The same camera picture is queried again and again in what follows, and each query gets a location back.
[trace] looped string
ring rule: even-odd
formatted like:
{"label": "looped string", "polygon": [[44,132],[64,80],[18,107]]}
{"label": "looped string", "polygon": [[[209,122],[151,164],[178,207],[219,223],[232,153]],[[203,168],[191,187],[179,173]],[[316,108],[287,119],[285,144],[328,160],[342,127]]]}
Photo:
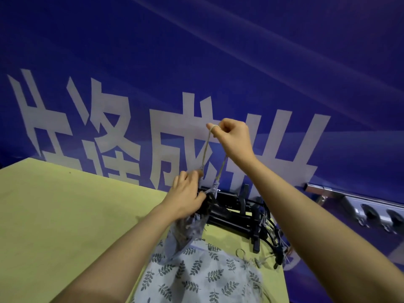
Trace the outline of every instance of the looped string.
{"label": "looped string", "polygon": [[[203,172],[203,170],[204,170],[204,168],[205,168],[205,157],[206,157],[206,151],[208,150],[210,135],[212,134],[212,129],[213,129],[215,126],[218,126],[218,125],[215,124],[214,126],[212,126],[212,127],[210,128],[210,130],[209,130],[209,135],[208,135],[208,140],[206,140],[206,145],[205,145],[205,149],[204,149],[203,157],[202,157],[202,165],[201,165],[201,167],[200,167],[200,170],[202,170],[202,172]],[[219,184],[220,184],[220,183],[219,183],[219,180],[220,180],[220,177],[221,177],[221,175],[222,175],[223,168],[224,168],[224,166],[225,166],[225,164],[226,164],[226,159],[227,159],[227,155],[225,156],[225,159],[224,159],[224,161],[223,161],[223,163],[222,163],[222,167],[220,168],[218,175],[215,177],[215,180],[214,180],[214,182],[213,182],[212,188],[210,188],[210,189],[208,189],[208,190],[205,191],[205,193],[210,193],[210,192],[213,193],[214,196],[215,196],[215,198],[217,197],[217,190],[218,190]],[[201,187],[201,185],[202,185],[202,184],[201,184],[201,179],[199,179],[199,188]]]}

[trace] person's right hand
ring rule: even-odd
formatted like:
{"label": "person's right hand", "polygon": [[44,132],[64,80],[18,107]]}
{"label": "person's right hand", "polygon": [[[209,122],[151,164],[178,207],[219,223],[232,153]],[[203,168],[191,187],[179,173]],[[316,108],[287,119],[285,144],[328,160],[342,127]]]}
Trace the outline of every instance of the person's right hand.
{"label": "person's right hand", "polygon": [[[206,124],[208,129],[213,126],[212,123]],[[249,127],[245,122],[225,118],[212,129],[212,133],[222,144],[227,156],[240,168],[255,159]]]}

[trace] white fabric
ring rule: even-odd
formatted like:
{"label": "white fabric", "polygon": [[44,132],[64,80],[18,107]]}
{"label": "white fabric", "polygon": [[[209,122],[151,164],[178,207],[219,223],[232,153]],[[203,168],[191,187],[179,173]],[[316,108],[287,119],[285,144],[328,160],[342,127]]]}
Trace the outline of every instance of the white fabric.
{"label": "white fabric", "polygon": [[133,296],[135,303],[261,302],[260,272],[245,260],[197,239],[164,263],[163,241],[156,247]]}

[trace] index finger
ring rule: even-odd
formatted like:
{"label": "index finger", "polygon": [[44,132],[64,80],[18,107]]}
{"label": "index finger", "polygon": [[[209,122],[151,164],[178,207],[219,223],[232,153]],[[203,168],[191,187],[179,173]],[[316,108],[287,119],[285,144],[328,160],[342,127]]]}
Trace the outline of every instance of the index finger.
{"label": "index finger", "polygon": [[198,184],[199,178],[203,176],[203,171],[200,169],[197,170],[192,170],[189,174],[188,174],[188,178],[187,180],[189,180],[190,183],[196,183]]}
{"label": "index finger", "polygon": [[219,123],[219,127],[225,131],[226,133],[230,132],[232,129],[234,129],[237,125],[238,121],[230,118],[224,118],[222,121]]}

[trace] yellow tabletop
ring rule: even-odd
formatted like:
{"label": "yellow tabletop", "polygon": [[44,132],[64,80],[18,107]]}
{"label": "yellow tabletop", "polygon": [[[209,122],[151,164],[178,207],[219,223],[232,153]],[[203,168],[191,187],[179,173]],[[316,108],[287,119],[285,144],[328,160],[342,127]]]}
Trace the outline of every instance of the yellow tabletop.
{"label": "yellow tabletop", "polygon": [[[136,224],[165,192],[32,158],[0,170],[0,302],[49,302]],[[247,259],[250,241],[214,227],[203,238]],[[289,302],[273,257],[261,269],[272,302]]]}

